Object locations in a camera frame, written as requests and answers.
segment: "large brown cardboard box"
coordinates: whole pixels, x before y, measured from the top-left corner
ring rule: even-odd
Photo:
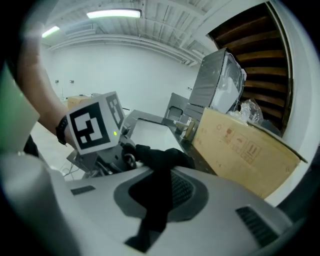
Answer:
[[[192,144],[218,176],[263,199],[305,161],[264,128],[209,108],[204,110]]]
[[[72,109],[76,106],[78,106],[79,104],[87,101],[91,99],[90,97],[87,97],[87,96],[71,96],[71,97],[68,97],[68,109]]]

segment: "green object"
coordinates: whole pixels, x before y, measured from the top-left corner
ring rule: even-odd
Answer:
[[[39,117],[4,64],[0,75],[0,150],[23,151]]]

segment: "small cardboard box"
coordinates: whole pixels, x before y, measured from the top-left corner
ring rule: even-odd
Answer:
[[[87,96],[71,96],[71,97],[68,97],[68,109],[72,109],[76,106],[78,106],[79,104],[87,101],[91,99],[90,97],[87,97]]]
[[[228,114],[204,110],[192,142],[215,173],[265,199],[305,161],[280,137]]]

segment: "white wall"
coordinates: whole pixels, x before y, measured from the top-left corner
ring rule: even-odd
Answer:
[[[293,102],[283,139],[308,163],[301,163],[266,201],[278,205],[297,186],[308,170],[320,143],[320,60],[309,35],[281,2],[272,1],[292,56]]]
[[[130,46],[83,46],[49,54],[51,66],[45,65],[59,97],[62,92],[68,97],[116,91],[123,108],[158,116],[164,116],[171,93],[189,98],[191,92],[187,87],[194,86],[199,69]],[[55,80],[59,80],[58,85],[54,84]]]

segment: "wooden slat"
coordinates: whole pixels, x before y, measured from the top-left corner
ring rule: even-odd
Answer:
[[[244,86],[249,88],[268,89],[268,90],[277,91],[280,93],[287,92],[287,86],[285,84],[275,83],[275,82],[246,80],[244,83]]]
[[[284,107],[285,103],[286,103],[282,98],[274,98],[271,96],[258,94],[258,93],[254,93],[254,92],[249,92],[249,91],[244,91],[242,94],[242,97],[246,98],[246,99],[255,99],[255,100],[259,100],[259,101],[263,101],[263,102],[268,102],[268,103],[275,104],[280,107]]]
[[[244,46],[244,45],[251,44],[254,42],[259,42],[262,40],[274,39],[274,38],[279,38],[279,37],[280,36],[279,36],[278,31],[276,31],[276,30],[268,31],[265,33],[250,35],[250,36],[241,38],[239,40],[227,43],[222,48],[228,47],[230,50],[232,50],[235,47]]]
[[[254,51],[254,52],[239,54],[236,56],[239,62],[254,61],[259,59],[270,59],[270,58],[284,58],[284,57],[285,55],[282,50]]]
[[[244,70],[248,75],[274,75],[282,77],[285,77],[287,75],[286,69],[283,67],[257,66],[246,67]]]
[[[270,22],[270,20],[271,20],[270,17],[262,16],[260,18],[255,19],[255,20],[241,24],[240,26],[237,26],[234,29],[231,29],[224,34],[217,36],[214,40],[216,40],[217,42],[227,41],[228,39],[232,39],[234,37],[237,37],[237,35],[241,35],[243,32],[245,32],[247,30],[253,30],[253,28],[258,28],[261,25]]]
[[[276,118],[282,118],[283,117],[283,113],[277,109],[272,109],[272,108],[268,108],[265,106],[260,106],[260,109],[262,110],[262,112],[268,113]]]

